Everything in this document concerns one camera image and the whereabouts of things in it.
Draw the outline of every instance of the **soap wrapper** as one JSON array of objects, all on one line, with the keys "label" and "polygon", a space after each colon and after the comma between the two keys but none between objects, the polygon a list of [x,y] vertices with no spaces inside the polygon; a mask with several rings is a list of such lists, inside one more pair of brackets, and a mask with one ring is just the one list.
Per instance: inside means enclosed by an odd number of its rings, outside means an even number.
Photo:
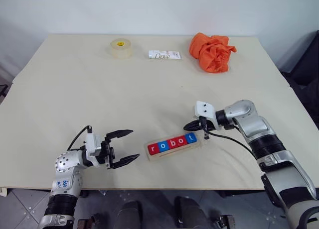
[{"label": "soap wrapper", "polygon": [[178,51],[157,51],[157,50],[149,50],[149,58],[150,59],[181,59],[180,53]]}]

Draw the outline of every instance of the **white wall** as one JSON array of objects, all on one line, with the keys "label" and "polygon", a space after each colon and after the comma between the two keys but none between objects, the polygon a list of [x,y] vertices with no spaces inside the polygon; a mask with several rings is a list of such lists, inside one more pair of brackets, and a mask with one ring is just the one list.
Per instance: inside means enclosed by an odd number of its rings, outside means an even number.
[{"label": "white wall", "polygon": [[318,1],[0,0],[0,74],[11,80],[48,33],[257,35],[288,70],[319,28]]}]

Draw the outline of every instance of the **tape roll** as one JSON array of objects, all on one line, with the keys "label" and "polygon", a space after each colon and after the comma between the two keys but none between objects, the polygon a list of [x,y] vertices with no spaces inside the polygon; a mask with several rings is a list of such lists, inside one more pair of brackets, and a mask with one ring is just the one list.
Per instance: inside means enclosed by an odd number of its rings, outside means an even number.
[{"label": "tape roll", "polygon": [[115,58],[126,59],[132,55],[131,42],[128,39],[115,39],[111,42],[111,47]]}]

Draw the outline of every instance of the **orange towel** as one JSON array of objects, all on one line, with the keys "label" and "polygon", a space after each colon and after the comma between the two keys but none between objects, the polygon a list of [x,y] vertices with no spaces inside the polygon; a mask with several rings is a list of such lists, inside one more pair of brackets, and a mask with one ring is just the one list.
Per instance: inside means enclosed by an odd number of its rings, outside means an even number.
[{"label": "orange towel", "polygon": [[227,36],[206,36],[196,34],[190,44],[190,54],[199,59],[199,65],[210,73],[228,71],[228,60],[231,51],[236,52],[236,47],[228,46]]}]

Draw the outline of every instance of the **wooden table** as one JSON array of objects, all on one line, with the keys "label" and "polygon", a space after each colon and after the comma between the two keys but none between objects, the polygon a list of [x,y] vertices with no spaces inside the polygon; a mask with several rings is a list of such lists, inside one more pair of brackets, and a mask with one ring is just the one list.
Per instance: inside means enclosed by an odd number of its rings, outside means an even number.
[{"label": "wooden table", "polygon": [[[133,56],[114,59],[110,42],[132,42]],[[252,100],[314,184],[319,186],[319,132],[255,37],[231,37],[230,70],[209,74],[188,53],[191,36],[49,35],[0,105],[0,187],[50,189],[54,160],[85,125],[114,139],[130,165],[84,171],[85,189],[262,189],[262,172],[241,146],[222,138],[158,161],[145,144],[183,134],[196,100],[216,109]],[[148,50],[176,50],[181,60],[148,59]],[[244,142],[235,130],[219,133]],[[75,146],[80,146],[84,135]]]}]

